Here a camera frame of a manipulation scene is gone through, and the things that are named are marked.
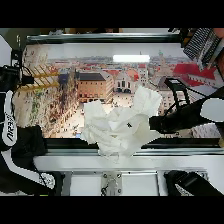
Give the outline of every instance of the crumpled white fabric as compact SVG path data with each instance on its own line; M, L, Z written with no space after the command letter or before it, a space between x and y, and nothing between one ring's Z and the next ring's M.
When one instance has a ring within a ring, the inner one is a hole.
M149 118L157 115L161 100L156 91L139 86L131 108L115 107L106 114L99 100L85 103L81 139L97 143L99 154L113 161L132 156L142 145L161 137L149 127Z

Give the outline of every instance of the brown building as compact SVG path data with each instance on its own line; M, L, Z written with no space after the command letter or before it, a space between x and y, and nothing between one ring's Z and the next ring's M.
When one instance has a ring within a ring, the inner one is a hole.
M99 72L76 72L78 98L80 103L100 100L110 103L113 97L114 82L110 74Z

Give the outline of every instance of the sky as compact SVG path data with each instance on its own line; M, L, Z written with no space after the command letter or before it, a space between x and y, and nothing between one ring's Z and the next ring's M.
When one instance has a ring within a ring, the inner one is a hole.
M179 43L68 43L52 44L48 59L65 59L75 57L139 55L158 56L159 50L165 57L187 57Z

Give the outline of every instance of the black frame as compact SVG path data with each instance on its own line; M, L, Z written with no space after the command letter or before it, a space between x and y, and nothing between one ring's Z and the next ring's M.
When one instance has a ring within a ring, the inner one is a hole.
M26 44L65 44L65 43L180 43L179 34L157 33L107 33L107 34L63 34L28 36ZM78 138L46 138L45 146L51 149L98 149L97 144L88 145ZM171 148L220 148L218 138L159 138L144 146L142 149L171 149Z

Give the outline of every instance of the cityscape print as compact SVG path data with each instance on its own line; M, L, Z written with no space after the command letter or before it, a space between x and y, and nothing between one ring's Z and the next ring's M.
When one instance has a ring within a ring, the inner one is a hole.
M21 87L13 99L18 126L39 125L45 138L79 138L84 127L85 103L100 100L107 113L115 107L131 107L138 86L162 95L158 115L164 115L174 104L172 91L164 83L166 77L175 77L204 94L211 94L223 85L216 68L199 71L198 65L187 56L165 56L163 49L158 49L149 63L114 63L108 56L61 55L49 59L51 47L27 46L23 55L24 74L32 75L35 83ZM191 102L201 98L191 91L188 94ZM184 95L180 92L178 98L184 99ZM214 124L164 135L164 138L219 137Z

